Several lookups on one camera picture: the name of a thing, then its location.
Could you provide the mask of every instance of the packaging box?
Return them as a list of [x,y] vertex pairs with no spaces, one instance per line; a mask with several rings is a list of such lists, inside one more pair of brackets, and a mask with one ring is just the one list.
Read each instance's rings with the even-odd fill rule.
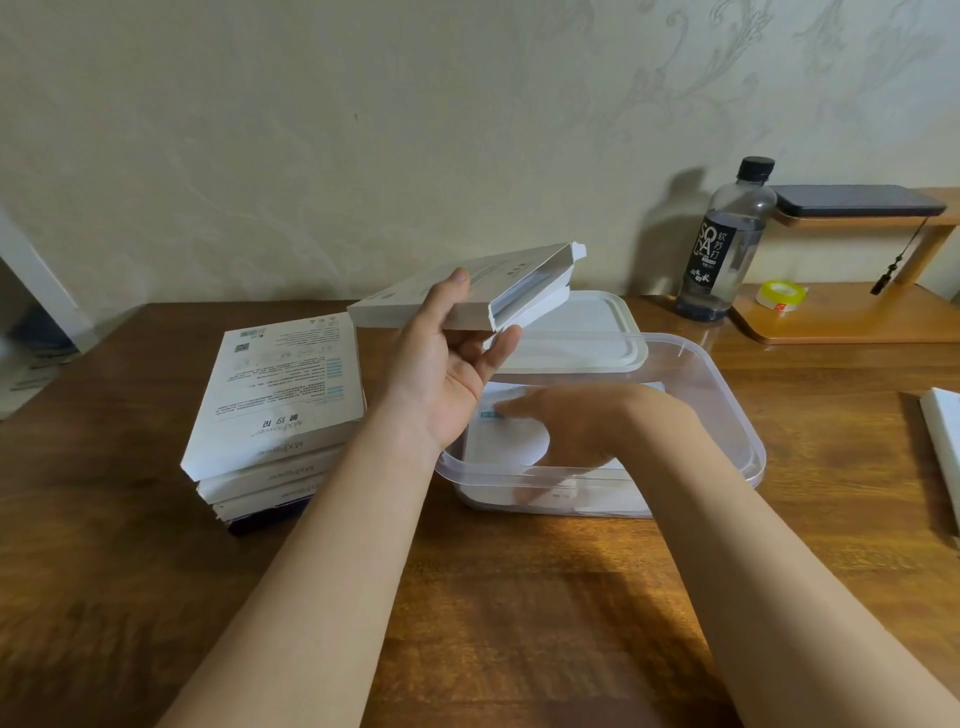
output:
[[325,476],[326,473],[310,475],[263,491],[247,493],[245,496],[214,503],[213,510],[221,521],[230,522],[242,519],[253,513],[260,513],[312,497],[324,482]]
[[339,445],[364,406],[346,313],[228,331],[180,466],[203,480]]
[[219,503],[234,497],[285,485],[309,475],[326,473],[340,457],[343,445],[334,445],[307,452],[303,455],[285,457],[272,463],[254,465],[242,471],[204,478],[197,484],[197,493],[207,503]]
[[453,306],[444,328],[500,331],[524,327],[565,302],[574,263],[587,255],[580,243],[561,243],[460,263],[444,263],[347,307],[358,327],[401,328],[420,308],[430,286],[457,266],[470,274],[467,299]]

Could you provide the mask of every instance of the water bottle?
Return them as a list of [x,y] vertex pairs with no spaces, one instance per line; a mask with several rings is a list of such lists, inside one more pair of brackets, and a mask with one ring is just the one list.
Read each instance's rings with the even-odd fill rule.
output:
[[736,182],[713,193],[686,263],[677,313],[694,321],[727,315],[777,204],[777,193],[763,186],[773,168],[768,157],[744,157]]

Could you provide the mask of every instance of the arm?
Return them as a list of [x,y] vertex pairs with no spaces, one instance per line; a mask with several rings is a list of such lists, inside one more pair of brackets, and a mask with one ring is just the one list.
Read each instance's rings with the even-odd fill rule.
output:
[[460,435],[519,329],[448,340],[466,272],[434,286],[381,396],[162,728],[360,724],[440,451]]
[[747,484],[685,404],[649,387],[588,384],[499,408],[546,425],[543,465],[623,463],[744,724],[960,726],[960,703]]

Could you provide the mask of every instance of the forearm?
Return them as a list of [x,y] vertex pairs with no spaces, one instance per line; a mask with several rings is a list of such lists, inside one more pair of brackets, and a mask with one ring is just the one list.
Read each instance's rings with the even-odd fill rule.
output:
[[699,434],[683,452],[655,437],[653,470],[649,453],[617,455],[653,511],[744,722],[960,725],[950,693]]
[[359,725],[436,456],[372,410],[162,725]]

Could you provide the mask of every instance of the white lid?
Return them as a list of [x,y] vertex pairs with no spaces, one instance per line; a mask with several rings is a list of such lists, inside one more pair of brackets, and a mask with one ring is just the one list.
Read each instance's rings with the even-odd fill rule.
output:
[[[565,303],[530,326],[525,333],[577,332],[638,334],[640,329],[626,302],[606,291],[570,291]],[[576,337],[521,337],[500,368],[500,374],[567,374],[632,372],[647,358],[642,337],[614,336],[584,347]]]

